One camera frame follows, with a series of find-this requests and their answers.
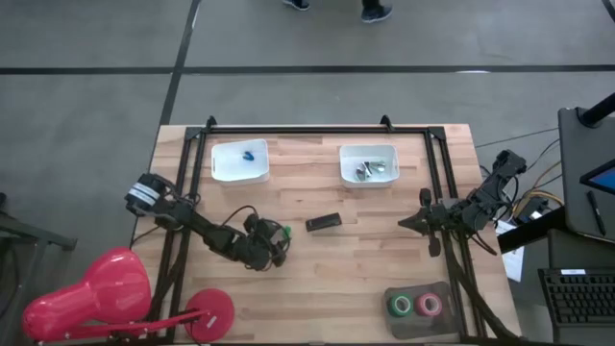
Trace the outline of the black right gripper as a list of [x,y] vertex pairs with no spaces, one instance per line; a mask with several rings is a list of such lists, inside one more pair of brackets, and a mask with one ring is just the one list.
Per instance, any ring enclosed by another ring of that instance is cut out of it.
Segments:
[[[441,203],[432,203],[431,191],[428,188],[422,188],[419,192],[419,201],[424,212],[423,221],[422,213],[407,217],[399,221],[399,224],[415,224],[422,223],[425,225],[427,236],[429,239],[429,253],[432,258],[436,258],[441,254],[441,243],[436,237],[436,231],[442,231],[449,221],[449,214],[445,206]],[[421,227],[410,227],[399,225],[405,230],[410,230],[418,235],[422,234]]]

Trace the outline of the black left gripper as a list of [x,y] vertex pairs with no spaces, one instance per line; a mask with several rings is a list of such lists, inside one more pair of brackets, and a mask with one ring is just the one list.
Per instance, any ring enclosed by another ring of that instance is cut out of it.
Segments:
[[291,239],[284,236],[285,225],[277,221],[250,214],[244,221],[247,232],[247,255],[244,265],[250,270],[269,270],[281,267],[290,248]]

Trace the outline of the pink tape roll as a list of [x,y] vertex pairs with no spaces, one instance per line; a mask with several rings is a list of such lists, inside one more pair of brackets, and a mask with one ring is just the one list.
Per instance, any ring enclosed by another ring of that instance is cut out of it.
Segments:
[[419,315],[434,317],[441,313],[443,303],[435,293],[426,293],[416,299],[415,307]]

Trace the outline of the green tape roll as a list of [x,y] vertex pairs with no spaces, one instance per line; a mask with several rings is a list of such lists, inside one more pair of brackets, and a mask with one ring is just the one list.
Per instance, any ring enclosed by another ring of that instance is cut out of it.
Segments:
[[394,317],[405,317],[413,313],[413,302],[405,294],[394,295],[388,301],[388,310]]

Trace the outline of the black stapler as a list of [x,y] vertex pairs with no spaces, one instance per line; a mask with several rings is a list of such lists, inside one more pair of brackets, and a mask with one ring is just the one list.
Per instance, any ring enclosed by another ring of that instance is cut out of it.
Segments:
[[307,220],[306,229],[308,232],[314,232],[331,227],[336,227],[341,224],[341,216],[338,212],[336,212]]

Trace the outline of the white plastic bin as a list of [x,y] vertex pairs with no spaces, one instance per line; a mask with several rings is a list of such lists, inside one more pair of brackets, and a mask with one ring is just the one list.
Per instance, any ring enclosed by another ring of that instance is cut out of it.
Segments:
[[[356,169],[365,161],[384,161],[385,171],[360,182]],[[389,187],[400,177],[398,152],[390,144],[342,145],[339,149],[339,163],[342,184],[348,188]]]
[[[253,154],[253,161],[242,158]],[[251,139],[216,144],[211,148],[211,176],[223,185],[250,185],[269,179],[269,153],[265,139]]]

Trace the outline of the grey plastic tray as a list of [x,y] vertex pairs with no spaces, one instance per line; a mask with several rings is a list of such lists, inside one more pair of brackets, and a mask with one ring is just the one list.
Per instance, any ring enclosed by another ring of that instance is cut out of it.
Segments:
[[[426,293],[435,293],[440,297],[443,309],[439,315],[428,317],[417,313],[415,307],[416,299]],[[388,301],[392,296],[398,294],[405,294],[412,300],[412,314],[405,317],[394,317],[389,313]],[[389,287],[382,296],[382,309],[386,328],[396,339],[456,334],[459,330],[457,313],[452,304],[450,286],[446,282]]]

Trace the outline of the white paper sheet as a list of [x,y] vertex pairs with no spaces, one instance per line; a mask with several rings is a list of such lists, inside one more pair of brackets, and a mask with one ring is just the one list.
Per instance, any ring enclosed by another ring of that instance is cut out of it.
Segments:
[[[499,221],[496,227],[496,234],[503,235],[514,229],[514,225],[504,221]],[[524,254],[524,246],[502,254],[505,273],[510,280],[516,283],[522,281]]]

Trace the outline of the black desk edge bar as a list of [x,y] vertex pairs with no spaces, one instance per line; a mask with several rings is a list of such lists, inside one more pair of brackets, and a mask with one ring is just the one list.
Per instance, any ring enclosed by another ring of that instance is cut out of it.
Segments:
[[497,236],[502,254],[538,241],[548,235],[550,230],[567,231],[564,207],[553,210],[540,218]]

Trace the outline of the dark grey side desk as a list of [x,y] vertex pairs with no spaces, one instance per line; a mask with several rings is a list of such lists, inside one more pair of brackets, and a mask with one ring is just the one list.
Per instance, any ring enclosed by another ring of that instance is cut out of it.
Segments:
[[[578,233],[615,242],[615,195],[579,182],[583,174],[615,159],[615,116],[608,116],[598,128],[583,126],[576,109],[560,109],[557,116],[566,224]],[[587,191],[595,194],[606,236],[598,230]]]

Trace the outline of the black pen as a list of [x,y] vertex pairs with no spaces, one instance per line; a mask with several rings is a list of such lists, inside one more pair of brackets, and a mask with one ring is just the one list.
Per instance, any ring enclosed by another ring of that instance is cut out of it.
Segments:
[[595,197],[594,192],[593,191],[587,191],[586,192],[586,197],[587,197],[588,202],[589,202],[589,204],[591,206],[591,209],[592,209],[592,212],[593,212],[593,215],[594,215],[595,221],[597,223],[598,230],[599,230],[600,234],[602,236],[606,236],[606,228],[605,228],[605,225],[603,223],[603,219],[602,219],[602,216],[601,216],[601,213],[600,213],[600,210],[599,210],[599,207],[598,207],[597,199]]

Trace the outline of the black keyboard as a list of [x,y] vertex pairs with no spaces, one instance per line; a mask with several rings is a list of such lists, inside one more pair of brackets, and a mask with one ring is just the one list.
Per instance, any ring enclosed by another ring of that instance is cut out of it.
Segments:
[[537,270],[558,328],[615,327],[615,267]]

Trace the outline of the tablet with blue screen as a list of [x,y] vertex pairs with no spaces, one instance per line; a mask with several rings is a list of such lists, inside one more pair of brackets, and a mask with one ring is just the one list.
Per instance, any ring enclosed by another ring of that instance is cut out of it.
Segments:
[[579,178],[583,185],[615,195],[615,159],[583,174]]

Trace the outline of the black pole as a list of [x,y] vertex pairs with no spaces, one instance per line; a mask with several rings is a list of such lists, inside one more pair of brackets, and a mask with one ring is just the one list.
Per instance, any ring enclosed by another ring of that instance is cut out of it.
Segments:
[[615,92],[605,97],[598,104],[586,110],[578,111],[578,121],[585,127],[598,128],[602,121],[615,112]]

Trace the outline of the grey metal stand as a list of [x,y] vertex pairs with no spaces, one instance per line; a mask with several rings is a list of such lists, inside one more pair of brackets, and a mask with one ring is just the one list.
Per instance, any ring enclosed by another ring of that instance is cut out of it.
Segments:
[[[14,341],[17,324],[37,281],[37,272],[46,248],[53,244],[64,251],[73,251],[78,241],[77,238],[43,230],[8,215],[2,210],[6,200],[7,195],[0,192],[0,259],[2,260],[6,254],[12,255],[15,286],[7,304],[0,308],[0,346],[11,346]],[[16,253],[18,244],[33,247],[32,255],[24,270]]]

